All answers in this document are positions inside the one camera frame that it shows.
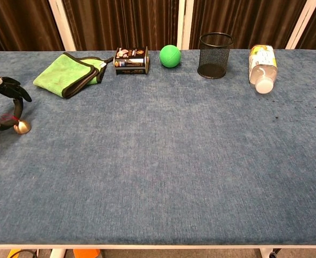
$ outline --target green ball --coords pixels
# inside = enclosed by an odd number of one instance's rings
[[[176,67],[181,61],[181,51],[176,46],[166,45],[160,50],[159,59],[167,68]]]

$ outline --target plastic bottle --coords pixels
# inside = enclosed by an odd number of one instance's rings
[[[255,45],[249,56],[249,80],[261,94],[269,93],[277,76],[275,54],[272,46]]]

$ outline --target black mesh pencil cup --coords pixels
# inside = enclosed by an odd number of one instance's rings
[[[200,37],[199,75],[218,79],[226,74],[228,54],[233,39],[230,35],[213,32]]]

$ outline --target bottle label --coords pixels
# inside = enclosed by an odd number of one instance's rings
[[[256,45],[250,51],[249,57],[249,76],[252,69],[257,65],[276,66],[275,54],[272,46]]]

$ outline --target table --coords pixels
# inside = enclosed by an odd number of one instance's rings
[[[198,50],[150,51],[147,75],[109,64],[71,99],[32,84],[61,53],[0,52],[33,99],[31,132],[0,132],[0,247],[316,247],[316,51],[276,50],[267,95],[233,49],[218,80]]]

